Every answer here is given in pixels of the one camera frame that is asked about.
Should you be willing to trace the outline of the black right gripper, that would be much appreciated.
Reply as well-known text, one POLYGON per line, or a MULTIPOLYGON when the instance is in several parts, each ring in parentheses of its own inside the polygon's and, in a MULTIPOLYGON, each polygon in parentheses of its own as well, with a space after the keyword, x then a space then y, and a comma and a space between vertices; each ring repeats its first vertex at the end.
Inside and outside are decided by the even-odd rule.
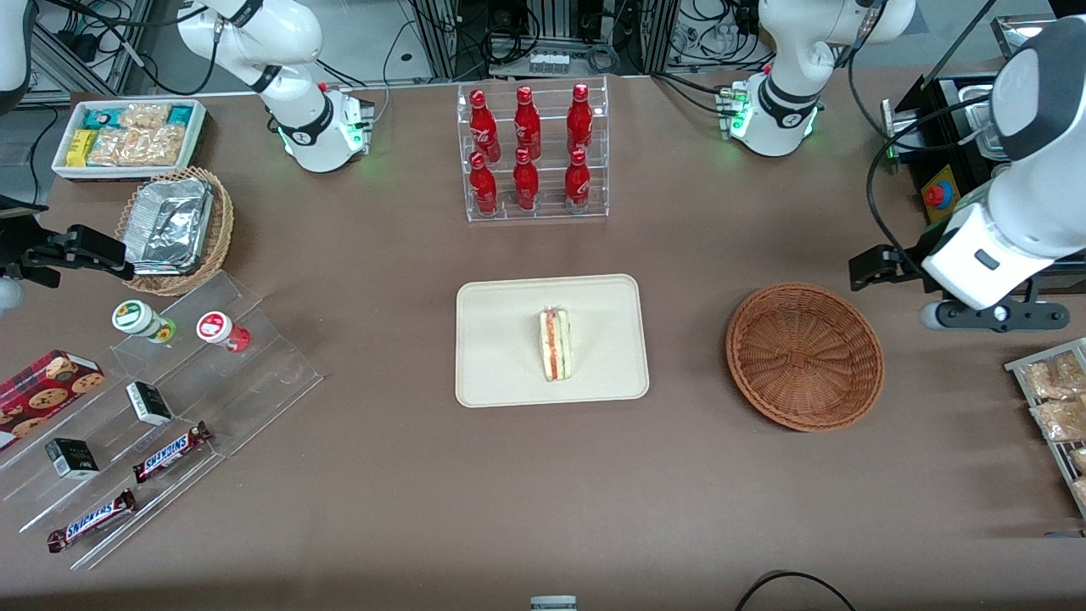
POLYGON ((58 289, 65 263, 70 268, 89 268, 132 281, 132 263, 117 239, 84 225, 67 228, 64 241, 49 241, 49 232, 37 217, 49 206, 1 196, 1 266, 3 276, 58 289))

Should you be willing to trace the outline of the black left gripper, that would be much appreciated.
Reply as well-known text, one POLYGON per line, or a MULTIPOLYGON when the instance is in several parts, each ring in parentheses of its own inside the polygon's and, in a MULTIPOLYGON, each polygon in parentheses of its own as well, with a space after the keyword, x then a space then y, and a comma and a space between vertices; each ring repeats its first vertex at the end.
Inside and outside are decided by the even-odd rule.
POLYGON ((877 283, 915 281, 921 263, 938 246, 938 238, 919 238, 912 246, 912 258, 907 249, 874 246, 853 256, 849 260, 849 288, 854 293, 877 283))

